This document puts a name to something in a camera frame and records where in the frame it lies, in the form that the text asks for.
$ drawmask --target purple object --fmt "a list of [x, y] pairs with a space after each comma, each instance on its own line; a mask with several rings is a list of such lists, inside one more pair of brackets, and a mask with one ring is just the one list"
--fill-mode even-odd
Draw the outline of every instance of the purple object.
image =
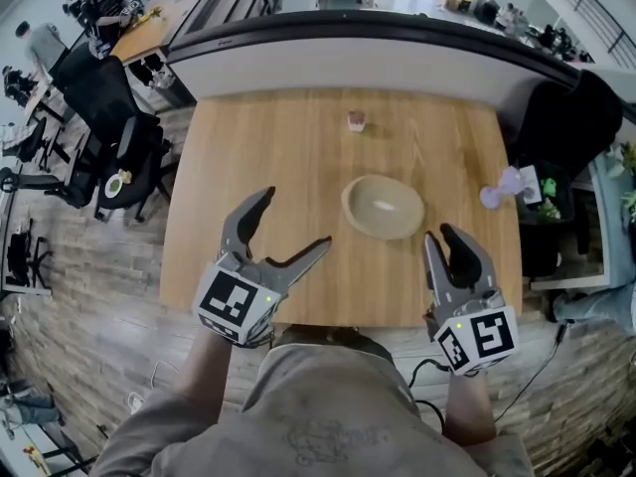
[[513, 167], [506, 168], [499, 180], [498, 187], [485, 187], [479, 192], [479, 200], [486, 209], [497, 209], [504, 195], [517, 195], [524, 190], [524, 178]]

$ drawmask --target railing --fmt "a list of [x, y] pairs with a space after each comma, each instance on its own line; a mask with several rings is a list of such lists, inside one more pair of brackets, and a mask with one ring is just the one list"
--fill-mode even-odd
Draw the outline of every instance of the railing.
[[567, 0], [622, 68], [636, 69], [636, 45], [598, 0]]

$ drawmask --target small cup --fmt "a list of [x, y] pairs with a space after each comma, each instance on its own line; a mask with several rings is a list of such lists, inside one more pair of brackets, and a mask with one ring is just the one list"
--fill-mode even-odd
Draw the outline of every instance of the small cup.
[[367, 125], [367, 115], [363, 111], [349, 111], [349, 130], [352, 132], [362, 132]]

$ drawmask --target hand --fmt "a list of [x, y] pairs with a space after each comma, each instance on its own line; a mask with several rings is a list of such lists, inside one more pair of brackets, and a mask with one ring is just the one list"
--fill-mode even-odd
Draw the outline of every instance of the hand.
[[132, 16], [130, 16], [130, 14], [122, 14], [119, 16], [119, 26], [121, 28], [126, 28], [130, 24], [131, 19]]

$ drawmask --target black cable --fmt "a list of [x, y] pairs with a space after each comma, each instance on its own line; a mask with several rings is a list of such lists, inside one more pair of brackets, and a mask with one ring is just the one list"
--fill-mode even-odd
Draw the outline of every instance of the black cable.
[[[448, 366], [439, 364], [437, 361], [433, 359], [424, 359], [417, 366], [415, 366], [415, 369], [413, 370], [413, 374], [410, 377], [410, 383], [408, 384], [409, 389], [412, 388], [413, 384], [415, 383], [415, 379], [417, 378], [417, 372], [420, 370], [422, 366], [426, 364], [432, 364], [435, 368], [437, 368], [439, 371], [444, 373], [447, 373], [450, 371], [450, 368]], [[427, 406], [430, 406], [433, 409], [433, 411], [437, 415], [437, 418], [439, 418], [439, 423], [441, 424], [441, 429], [443, 431], [444, 430], [444, 415], [441, 414], [441, 411], [439, 411], [439, 408], [435, 406], [432, 402], [426, 401], [424, 399], [416, 399], [415, 402], [418, 402], [420, 404], [426, 404]]]
[[413, 370], [413, 374], [410, 377], [410, 382], [408, 383], [408, 388], [409, 389], [411, 387], [413, 387], [413, 384], [415, 383], [415, 379], [417, 378], [417, 372], [419, 371], [419, 369], [422, 366], [426, 365], [426, 364], [432, 364], [435, 368], [437, 368], [439, 371], [444, 372], [444, 373], [448, 373], [450, 371], [450, 368], [448, 366], [444, 366], [443, 364], [439, 364], [437, 361], [435, 361], [433, 359], [424, 359], [417, 366], [415, 366], [415, 369]]
[[441, 424], [441, 430], [444, 430], [444, 416], [441, 414], [441, 411], [439, 411], [439, 408], [437, 406], [435, 406], [432, 402], [429, 401], [425, 401], [424, 399], [416, 399], [415, 402], [419, 402], [421, 404], [426, 404], [428, 406], [430, 406], [431, 408], [433, 408], [433, 411], [435, 412], [435, 414], [437, 415], [437, 418], [439, 418], [439, 423]]
[[546, 359], [546, 361], [542, 364], [539, 370], [533, 375], [533, 377], [530, 378], [530, 381], [526, 384], [526, 386], [519, 391], [517, 396], [513, 399], [513, 402], [511, 402], [508, 405], [508, 407], [504, 410], [504, 412], [495, 419], [495, 422], [499, 422], [501, 418], [506, 414], [506, 412], [514, 406], [514, 404], [519, 400], [522, 394], [528, 389], [528, 387], [532, 384], [535, 378], [541, 373], [541, 371], [543, 371], [546, 368], [546, 366], [550, 363], [550, 361], [555, 357], [555, 355], [557, 354], [558, 347], [560, 346], [560, 343], [563, 340], [563, 337], [565, 336], [565, 329], [567, 329], [567, 325], [561, 325], [560, 327], [558, 327], [558, 332], [556, 333], [555, 346], [554, 346], [552, 354]]

